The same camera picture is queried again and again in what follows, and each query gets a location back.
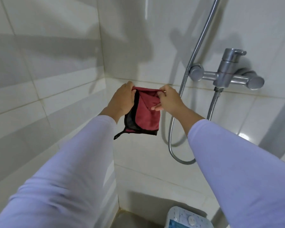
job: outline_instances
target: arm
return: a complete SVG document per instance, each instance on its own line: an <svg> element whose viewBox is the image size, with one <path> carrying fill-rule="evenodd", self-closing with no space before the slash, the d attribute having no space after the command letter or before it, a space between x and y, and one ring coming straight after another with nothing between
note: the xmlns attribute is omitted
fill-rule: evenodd
<svg viewBox="0 0 285 228"><path fill-rule="evenodd" d="M188 109L162 87L161 106L182 124L231 227L285 227L285 162Z"/></svg>
<svg viewBox="0 0 285 228"><path fill-rule="evenodd" d="M124 84L92 119L13 195L0 227L93 227L113 159L114 128L134 104L133 83Z"/></svg>

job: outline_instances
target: white plastic device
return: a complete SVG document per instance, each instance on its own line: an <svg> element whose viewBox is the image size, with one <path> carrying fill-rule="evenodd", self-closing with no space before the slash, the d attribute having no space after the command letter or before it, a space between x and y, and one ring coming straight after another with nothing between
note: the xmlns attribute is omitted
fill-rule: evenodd
<svg viewBox="0 0 285 228"><path fill-rule="evenodd" d="M185 210L181 207L172 207L166 220L165 228L213 228L212 223L200 215Z"/></svg>

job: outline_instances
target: floor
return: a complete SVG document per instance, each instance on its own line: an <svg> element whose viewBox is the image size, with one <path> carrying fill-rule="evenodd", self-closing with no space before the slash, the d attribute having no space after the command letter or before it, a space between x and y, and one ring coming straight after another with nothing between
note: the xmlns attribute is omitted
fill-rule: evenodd
<svg viewBox="0 0 285 228"><path fill-rule="evenodd" d="M162 226L149 222L138 215L120 210L116 214L111 228L162 228Z"/></svg>

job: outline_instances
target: black trim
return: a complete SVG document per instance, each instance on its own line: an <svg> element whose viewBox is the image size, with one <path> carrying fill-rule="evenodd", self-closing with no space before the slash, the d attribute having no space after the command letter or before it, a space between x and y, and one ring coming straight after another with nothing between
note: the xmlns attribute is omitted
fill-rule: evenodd
<svg viewBox="0 0 285 228"><path fill-rule="evenodd" d="M135 97L134 97L134 106L132 107L130 112L125 115L125 120L124 120L125 128L122 132L114 136L114 140L119 138L119 136L122 135L123 133L136 133L136 134L144 133L144 134L150 134L150 135L157 135L158 130L145 130L136 124L135 118L136 118L138 103L139 103L139 91L136 91Z"/></svg>

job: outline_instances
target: red fabric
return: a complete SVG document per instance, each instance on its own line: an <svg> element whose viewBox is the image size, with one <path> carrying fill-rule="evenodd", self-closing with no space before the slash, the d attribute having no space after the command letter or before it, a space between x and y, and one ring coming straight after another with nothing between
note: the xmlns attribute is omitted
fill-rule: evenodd
<svg viewBox="0 0 285 228"><path fill-rule="evenodd" d="M158 130L160 111L151 110L151 107L160 103L157 89L133 87L139 92L139 101L136 111L135 122L144 130Z"/></svg>

